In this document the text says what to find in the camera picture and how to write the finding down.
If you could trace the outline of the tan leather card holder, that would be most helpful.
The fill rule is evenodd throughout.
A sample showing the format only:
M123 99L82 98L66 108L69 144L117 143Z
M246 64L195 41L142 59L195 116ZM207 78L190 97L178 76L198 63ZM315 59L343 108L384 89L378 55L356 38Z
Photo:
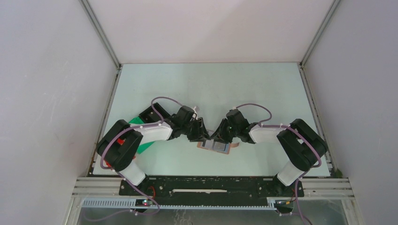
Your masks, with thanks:
M240 142L232 142L232 143L221 143L215 140L205 140L203 142L199 142L197 144L197 148L203 150L209 150L221 154L229 154L230 149L236 148L240 145Z

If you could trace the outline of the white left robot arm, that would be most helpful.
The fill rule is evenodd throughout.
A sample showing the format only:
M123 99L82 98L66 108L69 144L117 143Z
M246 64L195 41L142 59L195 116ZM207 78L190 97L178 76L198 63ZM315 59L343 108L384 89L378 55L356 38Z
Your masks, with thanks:
M190 142L203 142L210 138L202 117L185 105L177 113L159 121L131 124L118 120L97 144L102 169L119 174L137 195L148 191L147 175L134 162L139 146L157 141L169 141L185 135Z

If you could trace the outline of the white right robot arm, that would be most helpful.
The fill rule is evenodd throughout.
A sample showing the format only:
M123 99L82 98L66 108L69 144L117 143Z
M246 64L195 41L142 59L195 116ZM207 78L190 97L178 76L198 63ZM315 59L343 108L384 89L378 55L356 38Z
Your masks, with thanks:
M233 109L226 114L210 138L230 143L236 137L250 144L280 143L289 160L274 177L273 190L279 196L287 195L292 183L311 168L320 167L321 157L329 150L326 142L302 119L295 119L289 125L249 123L238 109Z

